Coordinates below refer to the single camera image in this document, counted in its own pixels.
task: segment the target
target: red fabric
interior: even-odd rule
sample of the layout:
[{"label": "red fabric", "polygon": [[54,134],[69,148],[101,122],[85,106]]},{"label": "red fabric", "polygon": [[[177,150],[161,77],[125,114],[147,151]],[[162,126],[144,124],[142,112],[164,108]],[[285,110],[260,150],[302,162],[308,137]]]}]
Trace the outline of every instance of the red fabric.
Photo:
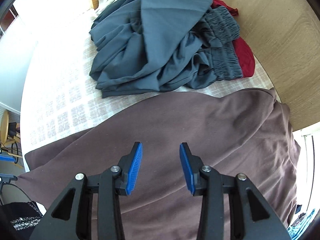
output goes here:
[{"label": "red fabric", "polygon": [[[224,1],[221,0],[213,0],[211,8],[215,9],[219,6],[224,6],[228,9],[232,16],[238,16],[238,9],[233,9],[225,4]],[[253,57],[253,53],[249,47],[249,45],[242,39],[236,39],[232,41],[233,47],[235,48],[236,55],[238,57],[238,61],[240,67],[242,69],[243,77],[252,77],[254,74],[255,61]]]}]

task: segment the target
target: blue textured rubber pad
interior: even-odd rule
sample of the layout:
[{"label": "blue textured rubber pad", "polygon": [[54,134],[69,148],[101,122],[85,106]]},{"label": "blue textured rubber pad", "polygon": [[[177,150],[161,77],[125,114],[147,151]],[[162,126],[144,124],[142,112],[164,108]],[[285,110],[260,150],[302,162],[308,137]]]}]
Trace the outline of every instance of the blue textured rubber pad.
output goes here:
[{"label": "blue textured rubber pad", "polygon": [[179,155],[180,155],[180,161],[181,161],[184,177],[185,177],[186,183],[187,183],[187,188],[191,192],[191,194],[193,195],[196,191],[193,173],[191,170],[189,160],[187,158],[186,151],[185,151],[182,144],[180,144]]},{"label": "blue textured rubber pad", "polygon": [[142,144],[139,143],[137,151],[134,155],[134,159],[132,161],[131,167],[128,172],[128,184],[125,189],[128,195],[131,194],[131,191],[134,190],[134,187],[136,185],[141,161],[142,161]]}]

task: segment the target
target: metal screw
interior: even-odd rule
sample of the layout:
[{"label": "metal screw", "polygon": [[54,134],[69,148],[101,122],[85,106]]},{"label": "metal screw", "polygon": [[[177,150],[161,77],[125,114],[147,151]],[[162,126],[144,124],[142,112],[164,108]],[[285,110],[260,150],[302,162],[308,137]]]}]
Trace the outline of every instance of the metal screw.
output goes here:
[{"label": "metal screw", "polygon": [[203,165],[202,170],[205,172],[209,172],[209,171],[211,171],[211,167],[209,165]]},{"label": "metal screw", "polygon": [[76,175],[76,180],[81,180],[81,179],[83,179],[84,178],[84,174],[83,173],[78,173],[77,175]]},{"label": "metal screw", "polygon": [[116,165],[115,165],[115,166],[112,166],[112,167],[111,167],[111,171],[112,171],[112,172],[118,172],[119,170],[120,170],[120,167],[119,167],[119,166],[116,166]]},{"label": "metal screw", "polygon": [[247,179],[247,176],[245,174],[243,174],[243,173],[239,173],[237,175],[237,177],[238,177],[239,180],[246,180]]}]

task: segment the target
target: blue-gray garment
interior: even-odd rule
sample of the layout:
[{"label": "blue-gray garment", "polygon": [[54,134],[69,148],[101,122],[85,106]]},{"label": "blue-gray garment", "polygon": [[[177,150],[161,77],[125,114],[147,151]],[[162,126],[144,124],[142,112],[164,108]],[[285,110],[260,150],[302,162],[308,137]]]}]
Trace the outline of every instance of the blue-gray garment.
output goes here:
[{"label": "blue-gray garment", "polygon": [[94,21],[90,76],[102,97],[194,89],[241,78],[239,26],[212,0],[118,0]]}]

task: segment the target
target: brown cloth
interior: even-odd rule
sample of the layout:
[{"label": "brown cloth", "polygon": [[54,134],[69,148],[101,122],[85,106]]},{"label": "brown cloth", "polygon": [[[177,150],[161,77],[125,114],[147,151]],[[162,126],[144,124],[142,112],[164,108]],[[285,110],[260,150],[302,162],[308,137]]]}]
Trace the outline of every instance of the brown cloth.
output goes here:
[{"label": "brown cloth", "polygon": [[[140,141],[136,188],[120,197],[126,239],[196,239],[202,197],[192,197],[186,187],[179,144],[187,142],[194,155],[221,174],[245,173],[288,226],[296,207],[300,153],[288,118],[289,108],[276,101],[274,90],[245,89],[223,98],[164,93],[28,153],[34,170],[19,176],[17,185],[48,208],[75,174],[103,172]],[[225,239],[229,231],[226,207]]]}]

